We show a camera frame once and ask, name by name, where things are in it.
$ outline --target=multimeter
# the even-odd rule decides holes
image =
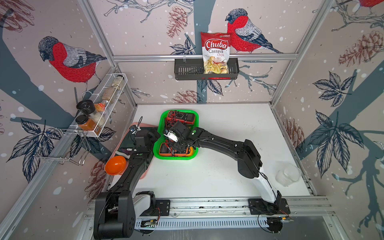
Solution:
[[[195,123],[196,116],[193,113],[183,113],[179,111],[169,111],[167,115],[167,121],[176,122],[179,121],[183,124],[191,124]]]
[[[189,157],[194,153],[193,147],[187,148],[186,151],[177,152],[173,148],[169,147],[166,142],[163,142],[160,146],[159,155],[163,157]]]

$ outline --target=plastic cup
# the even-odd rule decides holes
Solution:
[[[294,182],[298,182],[301,177],[301,171],[293,164],[287,164],[282,170],[276,174],[276,181],[287,187]]]

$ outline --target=orange bowl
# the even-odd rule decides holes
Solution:
[[[104,170],[107,174],[114,176],[123,174],[127,167],[127,160],[123,156],[116,156],[105,164]]]

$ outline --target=cable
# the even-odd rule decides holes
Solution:
[[[263,231],[265,231],[265,232],[268,232],[268,233],[274,233],[274,232],[267,231],[267,230],[263,229],[263,227],[260,225],[260,222],[259,222],[259,216],[260,216],[260,214],[257,215],[257,223],[259,224],[260,228],[261,228]]]

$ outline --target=black metal basket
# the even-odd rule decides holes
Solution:
[[[175,59],[175,79],[180,80],[225,80],[237,79],[239,75],[239,64],[237,58],[230,58],[227,62],[229,73],[208,73],[204,74],[204,62],[201,58]]]

